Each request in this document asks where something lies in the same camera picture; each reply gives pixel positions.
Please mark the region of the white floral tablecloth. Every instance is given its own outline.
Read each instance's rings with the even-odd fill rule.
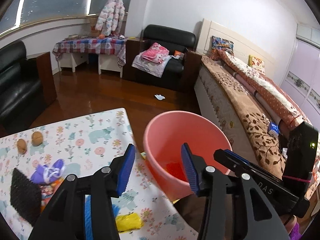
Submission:
[[[31,144],[34,131],[44,135],[44,141],[38,147]],[[17,151],[16,142],[20,138],[27,142],[25,155]],[[114,157],[123,155],[129,143],[134,144],[134,138],[124,108],[81,116],[0,138],[0,212],[20,240],[28,239],[31,225],[10,205],[13,168],[18,168],[30,178],[38,164],[50,166],[56,160],[63,159],[67,166],[64,178],[70,173],[78,177],[88,176],[108,166]],[[120,234],[121,240],[197,238],[197,232],[180,217],[157,187],[138,153],[126,192],[112,201],[121,207],[120,215],[136,212],[144,221],[140,230]]]

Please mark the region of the pink bucket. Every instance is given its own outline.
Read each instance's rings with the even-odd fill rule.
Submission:
[[[217,149],[231,149],[223,132],[202,116],[185,111],[169,111],[153,118],[144,132],[143,146],[147,165],[155,180],[171,200],[192,194],[189,183],[169,174],[164,168],[168,163],[181,167],[181,145],[187,142],[193,154],[204,158],[224,174],[229,169],[217,163],[213,154]]]

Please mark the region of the white headboard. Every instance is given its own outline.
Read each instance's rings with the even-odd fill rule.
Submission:
[[[241,59],[244,63],[248,63],[249,55],[258,57],[265,62],[266,76],[273,76],[275,69],[275,60],[270,54],[253,44],[240,34],[229,30],[228,28],[206,19],[203,19],[200,31],[199,41],[196,51],[201,54],[211,54],[212,36],[220,37],[229,41],[233,41],[233,52],[235,57]]]

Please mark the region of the floral padded coat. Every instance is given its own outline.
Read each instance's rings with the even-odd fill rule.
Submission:
[[[119,34],[123,18],[123,0],[108,0],[97,20],[96,30],[101,31],[105,36],[109,36],[114,31]]]

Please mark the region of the black leather sofa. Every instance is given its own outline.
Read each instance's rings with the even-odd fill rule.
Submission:
[[[47,58],[44,54],[27,60],[22,41],[0,49],[0,137],[29,129],[56,99]]]
[[[161,78],[132,67],[136,55],[148,49],[154,42],[169,50],[186,54],[183,61],[170,59]],[[201,55],[193,52],[196,36],[193,33],[159,25],[148,25],[139,40],[128,40],[126,44],[126,65],[123,78],[138,83],[163,87],[176,91],[192,90],[198,76]]]

